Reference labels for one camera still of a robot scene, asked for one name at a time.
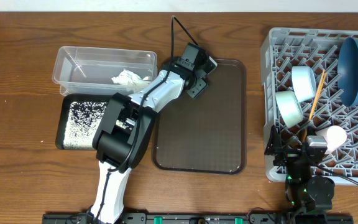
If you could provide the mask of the mint green cup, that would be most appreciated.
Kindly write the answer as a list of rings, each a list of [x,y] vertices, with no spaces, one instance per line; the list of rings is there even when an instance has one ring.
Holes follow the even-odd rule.
[[[303,121],[303,112],[293,91],[279,91],[275,95],[281,117],[288,128]]]

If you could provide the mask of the white pink cup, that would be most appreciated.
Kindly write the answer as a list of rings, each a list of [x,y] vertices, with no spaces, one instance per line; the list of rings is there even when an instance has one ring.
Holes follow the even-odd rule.
[[[347,133],[340,126],[329,126],[318,130],[316,135],[322,136],[327,142],[327,150],[325,154],[331,154],[347,141]]]

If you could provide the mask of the white napkin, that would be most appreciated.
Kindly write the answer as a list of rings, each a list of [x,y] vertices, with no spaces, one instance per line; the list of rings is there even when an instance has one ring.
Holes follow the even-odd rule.
[[[136,73],[124,69],[117,77],[112,77],[112,82],[121,85],[127,91],[138,92],[151,83],[151,77],[141,78]]]

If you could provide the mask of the light blue bowl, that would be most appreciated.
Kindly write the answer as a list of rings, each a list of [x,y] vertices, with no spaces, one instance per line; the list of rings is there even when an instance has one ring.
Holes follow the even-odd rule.
[[[312,69],[308,66],[294,66],[291,70],[293,91],[301,103],[314,98],[316,94],[316,81]]]

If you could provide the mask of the dark blue plate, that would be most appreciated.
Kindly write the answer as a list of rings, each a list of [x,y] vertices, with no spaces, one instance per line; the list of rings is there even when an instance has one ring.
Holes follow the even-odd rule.
[[[346,107],[358,105],[358,39],[348,37],[341,46],[337,73],[338,88],[342,104]]]

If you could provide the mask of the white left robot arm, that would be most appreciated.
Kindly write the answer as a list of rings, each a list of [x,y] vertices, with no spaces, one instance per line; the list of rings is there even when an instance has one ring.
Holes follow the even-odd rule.
[[[117,221],[124,209],[129,174],[145,154],[158,113],[183,91],[189,91],[192,97],[199,95],[206,87],[204,77],[216,66],[211,57],[175,57],[140,92],[111,97],[92,142],[99,184],[88,223]]]

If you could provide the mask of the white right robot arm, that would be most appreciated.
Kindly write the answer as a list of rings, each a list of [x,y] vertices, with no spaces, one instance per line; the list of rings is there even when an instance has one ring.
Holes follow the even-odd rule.
[[[326,212],[332,209],[335,183],[327,177],[314,176],[311,168],[328,149],[321,136],[308,136],[306,142],[296,149],[285,148],[275,126],[265,148],[266,156],[273,156],[274,166],[287,170],[285,196],[292,208],[277,215],[275,223],[327,223]]]

